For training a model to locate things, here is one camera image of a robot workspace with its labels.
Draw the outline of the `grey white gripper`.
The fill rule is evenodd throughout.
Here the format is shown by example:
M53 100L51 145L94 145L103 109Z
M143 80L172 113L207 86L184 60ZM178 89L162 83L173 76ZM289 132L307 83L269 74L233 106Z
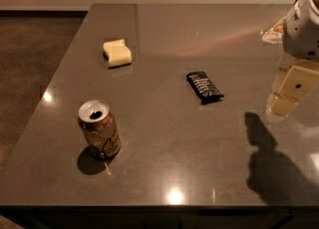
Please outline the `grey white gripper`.
M280 122L287 118L319 85L319 0L295 0L283 17L262 35L262 41L281 44L284 51L301 60L281 68L266 103L266 118Z

